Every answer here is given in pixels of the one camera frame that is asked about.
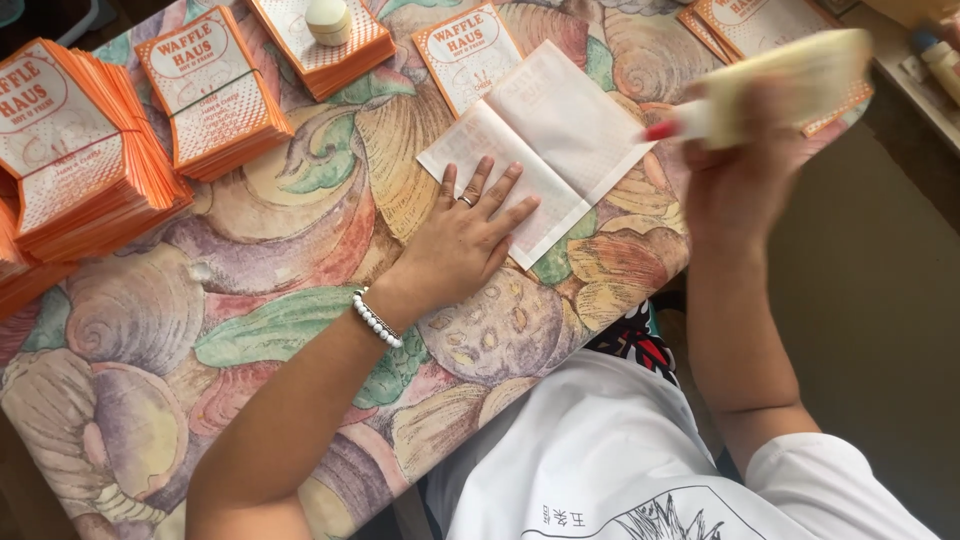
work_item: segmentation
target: hand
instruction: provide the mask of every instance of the hand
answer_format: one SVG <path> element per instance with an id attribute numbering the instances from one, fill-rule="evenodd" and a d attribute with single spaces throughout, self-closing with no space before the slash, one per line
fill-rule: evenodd
<path id="1" fill-rule="evenodd" d="M 364 296 L 374 312 L 376 302 L 404 305 L 405 317 L 398 324 L 412 324 L 437 307 L 458 304 L 486 284 L 507 258 L 510 232 L 537 209 L 540 199 L 527 197 L 516 206 L 491 217 L 523 172 L 511 163 L 503 176 L 483 196 L 483 186 L 493 169 L 493 158 L 484 156 L 464 189 L 473 208 L 453 198 L 457 167 L 444 171 L 440 196 L 433 211 L 410 238 L 394 266 L 378 279 Z"/>
<path id="2" fill-rule="evenodd" d="M 762 251 L 786 205 L 799 168 L 801 135 L 783 122 L 781 83 L 755 81 L 744 92 L 740 115 L 749 142 L 706 151 L 701 141 L 684 147 L 690 168 L 686 220 L 692 253 L 739 256 Z"/>

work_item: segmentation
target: floral tablecloth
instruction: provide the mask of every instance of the floral tablecloth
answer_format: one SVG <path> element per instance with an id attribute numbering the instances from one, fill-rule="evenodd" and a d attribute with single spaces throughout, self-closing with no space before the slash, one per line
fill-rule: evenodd
<path id="1" fill-rule="evenodd" d="M 197 460 L 282 362 L 392 264 L 437 183 L 415 155 L 452 121 L 410 34 L 475 0 L 371 0 L 396 55 L 316 103 L 242 1 L 230 6 L 296 136 L 0 323 L 0 404 L 84 540 L 179 538 Z M 170 128 L 136 43 L 210 6 L 179 0 L 96 51 Z M 551 39 L 644 123 L 718 66 L 671 0 L 498 6 L 529 53 Z M 855 116 L 809 140 L 803 156 Z M 663 142 L 530 272 L 501 269 L 377 364 L 300 489 L 317 538 L 349 536 L 688 257 L 685 176 Z"/>

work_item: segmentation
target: bracelet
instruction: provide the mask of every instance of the bracelet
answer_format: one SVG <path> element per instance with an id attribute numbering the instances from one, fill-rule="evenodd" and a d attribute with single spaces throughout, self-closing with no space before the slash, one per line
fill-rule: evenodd
<path id="1" fill-rule="evenodd" d="M 377 317 L 376 313 L 374 313 L 370 307 L 364 304 L 363 293 L 365 292 L 367 292 L 367 287 L 364 287 L 362 290 L 357 289 L 353 291 L 353 308 L 357 310 L 357 313 L 360 313 L 360 316 L 367 322 L 367 325 L 373 330 L 373 333 L 378 335 L 380 339 L 386 341 L 387 345 L 390 345 L 394 349 L 402 347 L 403 338 L 397 335 L 394 329 L 387 326 L 387 323 L 383 322 L 383 319 Z"/>

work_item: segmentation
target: left hand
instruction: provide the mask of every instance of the left hand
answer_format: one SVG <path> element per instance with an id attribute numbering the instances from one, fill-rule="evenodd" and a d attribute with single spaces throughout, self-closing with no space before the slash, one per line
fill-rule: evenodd
<path id="1" fill-rule="evenodd" d="M 371 286 L 365 300 L 390 296 L 394 303 L 402 302 L 416 320 L 438 307 L 463 302 L 490 280 L 507 258 L 510 232 L 540 204 L 539 198 L 527 197 L 491 220 L 523 172 L 520 163 L 511 163 L 480 196 L 492 168 L 489 156 L 477 165 L 463 193 L 474 202 L 471 208 L 454 200 L 457 168 L 453 163 L 446 167 L 430 216 L 394 266 Z"/>

